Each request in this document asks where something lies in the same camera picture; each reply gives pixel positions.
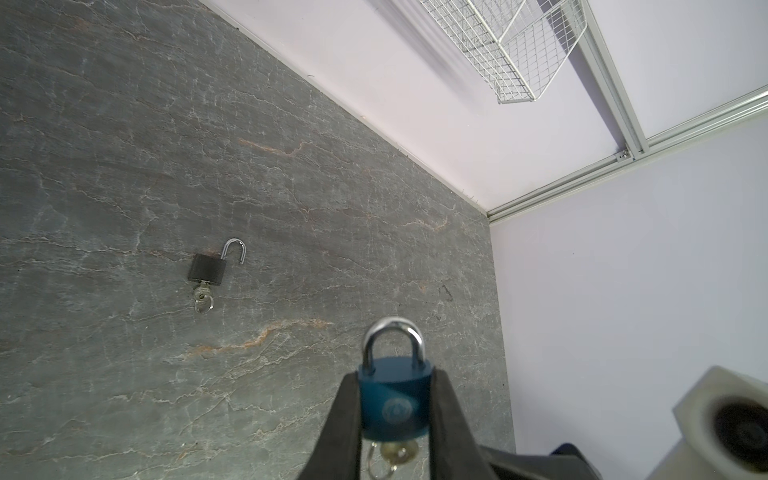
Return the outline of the black padlock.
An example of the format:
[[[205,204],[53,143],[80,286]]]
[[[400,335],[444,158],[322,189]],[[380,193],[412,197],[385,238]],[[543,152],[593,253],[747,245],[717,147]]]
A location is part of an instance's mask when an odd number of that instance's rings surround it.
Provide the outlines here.
[[[218,256],[196,253],[187,273],[187,280],[220,286],[227,268],[227,256],[233,245],[240,248],[239,263],[243,264],[247,256],[247,246],[243,240],[233,237],[224,243]]]

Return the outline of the aluminium enclosure frame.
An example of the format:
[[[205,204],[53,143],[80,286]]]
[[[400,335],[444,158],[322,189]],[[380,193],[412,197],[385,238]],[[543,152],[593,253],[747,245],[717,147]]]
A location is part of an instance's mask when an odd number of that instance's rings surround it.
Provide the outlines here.
[[[621,132],[621,148],[604,159],[487,211],[486,217],[491,225],[592,187],[767,113],[767,87],[763,85],[660,133],[647,136],[588,2],[584,3],[584,12],[587,28],[579,41],[579,48],[607,105],[610,121]]]

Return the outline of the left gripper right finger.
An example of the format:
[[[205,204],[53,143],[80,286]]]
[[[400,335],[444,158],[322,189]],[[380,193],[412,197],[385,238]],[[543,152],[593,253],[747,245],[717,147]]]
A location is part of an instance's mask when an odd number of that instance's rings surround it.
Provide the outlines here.
[[[429,407],[431,479],[496,479],[476,444],[448,374],[432,372]]]

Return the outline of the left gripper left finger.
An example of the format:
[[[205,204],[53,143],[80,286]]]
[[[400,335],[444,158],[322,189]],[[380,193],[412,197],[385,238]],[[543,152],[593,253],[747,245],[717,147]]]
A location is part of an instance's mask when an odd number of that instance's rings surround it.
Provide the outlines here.
[[[362,414],[358,374],[346,374],[299,479],[360,478]]]

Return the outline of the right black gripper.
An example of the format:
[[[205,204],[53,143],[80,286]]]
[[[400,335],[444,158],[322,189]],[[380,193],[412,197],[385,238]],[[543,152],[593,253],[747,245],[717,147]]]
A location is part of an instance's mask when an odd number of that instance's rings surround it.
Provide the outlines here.
[[[548,455],[518,455],[481,446],[480,451],[499,479],[599,480],[602,475],[572,443]]]

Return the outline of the silver key with ring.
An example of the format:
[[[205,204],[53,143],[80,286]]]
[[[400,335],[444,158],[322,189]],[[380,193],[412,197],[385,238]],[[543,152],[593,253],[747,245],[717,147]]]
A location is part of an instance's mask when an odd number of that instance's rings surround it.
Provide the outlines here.
[[[194,309],[197,313],[204,314],[214,308],[214,298],[209,282],[201,281],[192,292]]]

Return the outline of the small key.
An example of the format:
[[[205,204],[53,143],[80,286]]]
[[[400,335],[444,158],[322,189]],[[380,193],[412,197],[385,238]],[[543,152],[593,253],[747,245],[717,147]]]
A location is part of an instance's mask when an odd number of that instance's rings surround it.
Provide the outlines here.
[[[372,442],[368,448],[365,467],[369,479],[392,479],[397,470],[420,453],[416,440],[398,442]]]

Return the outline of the blue padlock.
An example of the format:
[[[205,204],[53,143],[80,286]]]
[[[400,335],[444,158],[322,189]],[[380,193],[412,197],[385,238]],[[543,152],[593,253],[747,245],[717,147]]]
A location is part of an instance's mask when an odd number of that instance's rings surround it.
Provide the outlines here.
[[[407,337],[411,354],[375,357],[377,339],[392,332]],[[358,368],[363,437],[374,442],[398,442],[426,435],[432,371],[423,335],[413,322],[401,317],[374,322],[363,336]]]

